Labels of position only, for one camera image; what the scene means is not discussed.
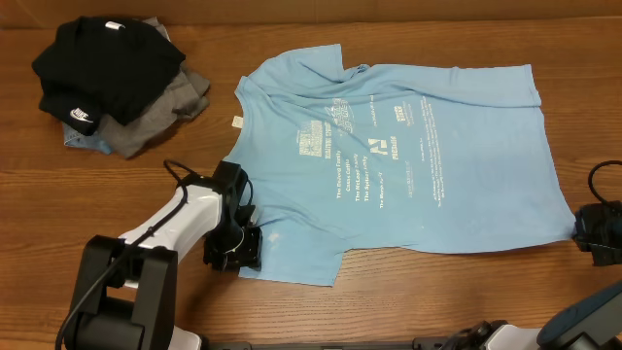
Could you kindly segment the light blue t-shirt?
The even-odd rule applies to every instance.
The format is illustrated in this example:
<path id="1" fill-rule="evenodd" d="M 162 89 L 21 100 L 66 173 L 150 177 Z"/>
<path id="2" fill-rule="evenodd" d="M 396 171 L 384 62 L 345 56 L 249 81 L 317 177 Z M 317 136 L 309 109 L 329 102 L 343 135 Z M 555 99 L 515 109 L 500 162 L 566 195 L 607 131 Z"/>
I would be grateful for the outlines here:
<path id="1" fill-rule="evenodd" d="M 530 65 L 348 68 L 329 45 L 267 59 L 235 94 L 228 160 L 263 234 L 243 278 L 330 286 L 351 250 L 488 253 L 572 233 Z"/>

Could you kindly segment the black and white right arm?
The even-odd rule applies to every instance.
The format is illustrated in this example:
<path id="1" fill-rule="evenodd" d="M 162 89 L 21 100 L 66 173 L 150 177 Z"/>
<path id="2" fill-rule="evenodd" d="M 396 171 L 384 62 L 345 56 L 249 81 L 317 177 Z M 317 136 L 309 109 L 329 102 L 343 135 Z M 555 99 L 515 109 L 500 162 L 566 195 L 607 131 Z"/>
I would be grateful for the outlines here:
<path id="1" fill-rule="evenodd" d="M 589 204 L 575 213 L 574 241 L 592 254 L 595 266 L 621 263 L 621 203 Z M 492 342 L 503 323 L 483 322 L 445 340 L 441 350 L 482 349 Z M 621 350 L 621 283 L 560 311 L 536 335 L 538 349 Z"/>

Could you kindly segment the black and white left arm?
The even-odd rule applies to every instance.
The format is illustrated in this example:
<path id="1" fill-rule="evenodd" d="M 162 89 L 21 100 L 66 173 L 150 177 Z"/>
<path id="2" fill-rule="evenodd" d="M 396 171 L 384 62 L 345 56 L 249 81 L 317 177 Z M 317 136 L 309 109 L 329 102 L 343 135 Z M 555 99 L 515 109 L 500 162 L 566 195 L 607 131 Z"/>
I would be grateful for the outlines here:
<path id="1" fill-rule="evenodd" d="M 214 174 L 189 169 L 174 196 L 143 225 L 86 244 L 57 349 L 207 349 L 206 337 L 175 324 L 178 266 L 197 243 L 218 271 L 258 268 L 261 230 L 254 189 L 237 163 Z"/>

